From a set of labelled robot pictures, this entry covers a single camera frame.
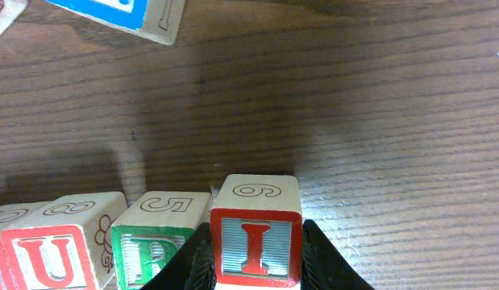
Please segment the red 1 block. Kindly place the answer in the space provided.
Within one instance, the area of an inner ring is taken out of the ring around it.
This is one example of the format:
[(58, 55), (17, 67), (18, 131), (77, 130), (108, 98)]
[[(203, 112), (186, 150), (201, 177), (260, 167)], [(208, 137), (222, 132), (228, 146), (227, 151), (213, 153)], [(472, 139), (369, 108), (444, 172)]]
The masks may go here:
[(301, 194), (286, 175), (229, 175), (210, 211), (217, 283), (225, 289), (296, 288)]

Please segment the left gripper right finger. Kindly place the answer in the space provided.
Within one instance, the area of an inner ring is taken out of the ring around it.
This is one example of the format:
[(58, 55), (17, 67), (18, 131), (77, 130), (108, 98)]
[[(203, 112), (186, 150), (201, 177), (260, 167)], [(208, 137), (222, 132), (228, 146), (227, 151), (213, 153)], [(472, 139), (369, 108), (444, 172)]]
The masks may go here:
[(302, 226), (301, 290), (373, 290), (310, 219)]

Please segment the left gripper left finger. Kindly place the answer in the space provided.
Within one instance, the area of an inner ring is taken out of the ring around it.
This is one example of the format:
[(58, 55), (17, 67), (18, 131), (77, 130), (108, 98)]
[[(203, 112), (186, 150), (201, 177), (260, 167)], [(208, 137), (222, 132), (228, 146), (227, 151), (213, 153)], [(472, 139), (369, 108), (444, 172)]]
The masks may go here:
[(164, 268), (141, 290), (214, 290), (210, 223), (203, 222)]

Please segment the red E block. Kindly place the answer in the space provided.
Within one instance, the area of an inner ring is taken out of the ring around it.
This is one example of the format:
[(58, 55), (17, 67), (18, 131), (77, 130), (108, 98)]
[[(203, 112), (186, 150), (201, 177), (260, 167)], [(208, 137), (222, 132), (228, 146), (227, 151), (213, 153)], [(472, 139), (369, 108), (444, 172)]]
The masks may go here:
[(1, 232), (13, 226), (15, 222), (28, 217), (46, 204), (48, 204), (48, 201), (0, 206), (0, 290), (11, 289), (14, 285), (8, 266), (7, 255), (2, 245)]

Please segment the green R block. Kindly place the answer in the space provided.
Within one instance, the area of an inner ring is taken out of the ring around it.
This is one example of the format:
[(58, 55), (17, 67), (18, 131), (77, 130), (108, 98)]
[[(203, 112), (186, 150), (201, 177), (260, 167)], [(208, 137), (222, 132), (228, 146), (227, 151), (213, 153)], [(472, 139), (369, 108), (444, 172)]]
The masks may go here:
[(117, 288), (140, 289), (209, 220), (208, 192), (149, 191), (111, 226)]

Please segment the red U block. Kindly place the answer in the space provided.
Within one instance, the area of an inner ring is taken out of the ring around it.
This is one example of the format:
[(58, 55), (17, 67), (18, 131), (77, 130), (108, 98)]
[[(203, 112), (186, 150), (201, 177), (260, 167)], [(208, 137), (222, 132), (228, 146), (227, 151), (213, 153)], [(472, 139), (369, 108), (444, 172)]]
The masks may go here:
[(121, 192), (60, 197), (1, 232), (14, 289), (103, 289), (114, 277), (111, 227)]

